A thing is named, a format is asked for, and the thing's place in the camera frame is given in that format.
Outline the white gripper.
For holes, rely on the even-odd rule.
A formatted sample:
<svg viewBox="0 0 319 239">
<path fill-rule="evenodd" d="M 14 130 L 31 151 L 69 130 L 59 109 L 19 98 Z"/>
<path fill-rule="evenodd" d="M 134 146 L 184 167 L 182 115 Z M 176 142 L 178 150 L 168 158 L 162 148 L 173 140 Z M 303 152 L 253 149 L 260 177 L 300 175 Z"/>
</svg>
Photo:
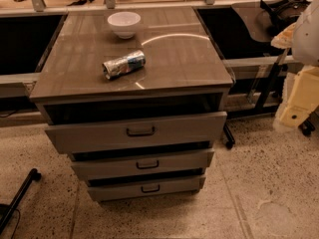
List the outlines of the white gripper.
<svg viewBox="0 0 319 239">
<path fill-rule="evenodd" d="M 319 107 L 319 68 L 304 66 L 297 74 L 288 73 L 282 103 L 275 114 L 275 130 L 293 130 Z"/>
</svg>

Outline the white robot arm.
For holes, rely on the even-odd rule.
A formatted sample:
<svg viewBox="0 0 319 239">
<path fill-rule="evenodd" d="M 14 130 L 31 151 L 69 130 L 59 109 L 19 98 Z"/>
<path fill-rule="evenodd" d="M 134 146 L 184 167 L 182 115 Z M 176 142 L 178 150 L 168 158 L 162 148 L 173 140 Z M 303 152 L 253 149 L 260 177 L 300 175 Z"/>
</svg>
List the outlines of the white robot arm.
<svg viewBox="0 0 319 239">
<path fill-rule="evenodd" d="M 313 0 L 295 23 L 273 38 L 271 45 L 290 48 L 293 59 L 303 65 L 297 74 L 287 74 L 282 103 L 273 122 L 277 131 L 291 131 L 319 107 L 319 0 Z"/>
</svg>

